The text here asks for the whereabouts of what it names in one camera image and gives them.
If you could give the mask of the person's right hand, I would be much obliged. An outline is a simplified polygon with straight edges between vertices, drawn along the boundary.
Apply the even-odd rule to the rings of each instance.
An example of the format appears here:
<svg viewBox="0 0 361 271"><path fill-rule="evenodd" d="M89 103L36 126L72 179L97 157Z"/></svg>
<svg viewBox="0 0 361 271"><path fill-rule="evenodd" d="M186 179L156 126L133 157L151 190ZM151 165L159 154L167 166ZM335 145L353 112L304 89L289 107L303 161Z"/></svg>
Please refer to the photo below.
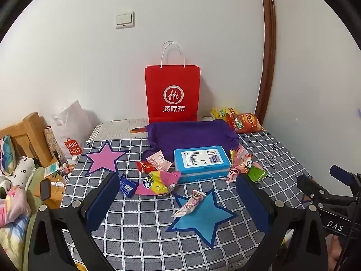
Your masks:
<svg viewBox="0 0 361 271"><path fill-rule="evenodd" d="M343 248L338 236L332 235L328 248L329 263L336 264L340 258Z"/></svg>

